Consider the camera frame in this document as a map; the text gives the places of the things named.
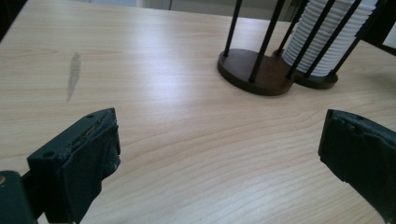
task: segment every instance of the light wood grain surface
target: light wood grain surface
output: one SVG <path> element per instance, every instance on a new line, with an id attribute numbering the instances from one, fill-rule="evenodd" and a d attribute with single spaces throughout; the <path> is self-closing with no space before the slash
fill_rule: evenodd
<path id="1" fill-rule="evenodd" d="M 28 155 L 113 106 L 121 165 L 83 223 L 381 223 L 319 161 L 318 143 L 329 108 L 396 130 L 395 57 L 361 42 L 331 90 L 258 96 L 217 71 L 230 23 L 28 1 L 0 45 L 0 170 L 24 174 Z M 232 48 L 259 50 L 268 23 L 238 20 Z"/>

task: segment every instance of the dark wooden base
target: dark wooden base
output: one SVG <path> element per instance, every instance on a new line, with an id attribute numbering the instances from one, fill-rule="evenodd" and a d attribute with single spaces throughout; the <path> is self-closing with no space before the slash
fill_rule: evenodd
<path id="1" fill-rule="evenodd" d="M 326 90 L 337 82 L 337 75 L 326 77 L 305 77 L 304 73 L 295 71 L 292 79 L 286 78 L 290 66 L 276 53 L 264 56 L 259 73 L 254 82 L 250 82 L 253 65 L 258 53 L 247 49 L 230 49 L 229 56 L 222 52 L 219 56 L 218 69 L 221 75 L 236 87 L 259 95 L 276 96 L 289 91 L 293 82 L 317 90 Z"/>
<path id="2" fill-rule="evenodd" d="M 277 57 L 264 56 L 259 74 L 254 82 L 248 79 L 258 53 L 247 49 L 230 49 L 229 56 L 219 56 L 221 75 L 236 87 L 259 95 L 276 96 L 289 91 L 292 80 L 286 78 L 288 68 Z"/>

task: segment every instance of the table surface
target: table surface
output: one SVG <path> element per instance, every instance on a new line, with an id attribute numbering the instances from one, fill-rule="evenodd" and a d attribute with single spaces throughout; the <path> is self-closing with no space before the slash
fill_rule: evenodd
<path id="1" fill-rule="evenodd" d="M 259 50 L 268 21 L 239 19 Z M 0 45 L 0 170 L 115 107 L 121 165 L 83 223 L 381 223 L 320 162 L 329 108 L 396 130 L 395 57 L 360 42 L 327 91 L 241 91 L 217 70 L 230 17 L 30 0 Z M 279 22 L 267 55 L 288 27 Z"/>

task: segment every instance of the dark stain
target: dark stain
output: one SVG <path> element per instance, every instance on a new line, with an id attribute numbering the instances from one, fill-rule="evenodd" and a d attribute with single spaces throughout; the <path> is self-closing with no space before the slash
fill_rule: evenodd
<path id="1" fill-rule="evenodd" d="M 80 67 L 81 67 L 81 61 L 79 60 L 79 54 L 76 52 L 72 58 L 72 62 L 70 63 L 70 78 L 69 78 L 67 102 L 70 102 L 73 92 L 77 86 Z"/>

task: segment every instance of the black metal rod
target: black metal rod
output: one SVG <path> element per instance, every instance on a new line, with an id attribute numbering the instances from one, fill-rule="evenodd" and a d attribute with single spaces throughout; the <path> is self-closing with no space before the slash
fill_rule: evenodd
<path id="1" fill-rule="evenodd" d="M 361 29 L 358 31 L 358 34 L 356 35 L 355 40 L 352 42 L 350 45 L 349 49 L 346 51 L 344 56 L 341 58 L 340 62 L 334 67 L 334 69 L 329 73 L 329 76 L 335 76 L 335 74 L 338 72 L 340 67 L 343 65 L 343 63 L 346 61 L 347 57 L 349 57 L 349 54 L 352 52 L 352 50 L 358 45 L 359 41 L 363 38 L 363 36 L 370 30 L 370 27 L 373 25 L 375 20 L 378 18 L 380 11 L 384 7 L 384 5 L 387 3 L 388 0 L 378 0 L 376 3 L 376 9 L 374 10 L 373 14 L 370 16 L 369 20 L 363 24 Z"/>
<path id="2" fill-rule="evenodd" d="M 285 0 L 278 0 L 276 3 L 274 14 L 271 18 L 267 33 L 265 34 L 265 38 L 262 41 L 262 47 L 260 48 L 259 55 L 257 55 L 257 59 L 256 62 L 254 63 L 253 70 L 251 71 L 250 78 L 248 79 L 250 82 L 254 82 L 257 73 L 259 73 L 260 65 L 262 64 L 262 58 L 264 57 L 264 53 L 267 50 L 268 44 L 271 40 L 271 35 L 274 32 L 277 19 L 279 18 L 280 12 L 282 11 L 282 7 L 284 4 L 285 4 Z"/>
<path id="3" fill-rule="evenodd" d="M 308 50 L 309 45 L 311 44 L 312 40 L 314 39 L 315 35 L 317 34 L 320 25 L 323 23 L 324 19 L 326 19 L 327 14 L 329 13 L 332 5 L 334 4 L 335 0 L 330 0 L 326 6 L 323 8 L 322 13 L 320 14 L 317 23 L 315 23 L 314 27 L 312 28 L 311 33 L 309 34 L 308 38 L 306 39 L 300 53 L 298 54 L 297 58 L 294 60 L 293 65 L 291 66 L 286 78 L 290 79 L 294 70 L 297 68 L 298 64 L 300 63 L 301 59 L 304 57 L 305 52 Z"/>
<path id="4" fill-rule="evenodd" d="M 301 18 L 301 15 L 303 14 L 304 8 L 305 8 L 305 6 L 306 6 L 307 3 L 308 3 L 308 0 L 304 0 L 304 1 L 302 2 L 302 4 L 300 5 L 300 7 L 299 7 L 299 9 L 298 9 L 298 11 L 297 11 L 297 13 L 296 13 L 296 15 L 294 16 L 293 21 L 291 22 L 291 25 L 290 25 L 288 31 L 287 31 L 286 34 L 285 34 L 285 37 L 283 37 L 282 43 L 280 43 L 280 46 L 279 46 L 279 48 L 278 48 L 277 51 L 276 51 L 276 56 L 279 56 L 279 55 L 280 55 L 280 52 L 281 52 L 282 49 L 283 49 L 283 47 L 285 47 L 285 44 L 286 44 L 286 42 L 288 41 L 289 36 L 291 35 L 291 32 L 293 31 L 293 28 L 294 28 L 295 24 L 296 24 L 296 23 L 298 22 L 298 20 Z"/>
<path id="5" fill-rule="evenodd" d="M 358 6 L 360 4 L 361 4 L 361 0 L 356 0 L 352 4 L 352 6 L 348 10 L 348 12 L 344 16 L 344 18 L 338 24 L 337 28 L 335 28 L 335 30 L 332 33 L 332 35 L 330 36 L 329 40 L 323 46 L 323 49 L 318 54 L 317 58 L 312 62 L 311 66 L 309 66 L 308 70 L 306 71 L 306 73 L 304 75 L 305 77 L 310 77 L 311 76 L 311 74 L 314 71 L 314 69 L 318 66 L 318 63 L 320 62 L 320 60 L 323 58 L 323 56 L 326 54 L 327 50 L 332 45 L 332 42 L 334 42 L 335 38 L 337 38 L 337 36 L 341 33 L 341 31 L 343 30 L 344 26 L 347 24 L 347 22 L 352 17 L 353 13 L 356 11 L 356 9 L 358 8 Z"/>
<path id="6" fill-rule="evenodd" d="M 236 0 L 235 10 L 233 11 L 233 20 L 231 21 L 230 32 L 227 37 L 227 44 L 225 45 L 225 50 L 223 56 L 228 57 L 228 52 L 230 51 L 231 41 L 233 40 L 233 30 L 235 29 L 236 20 L 238 19 L 239 9 L 241 8 L 242 0 Z"/>

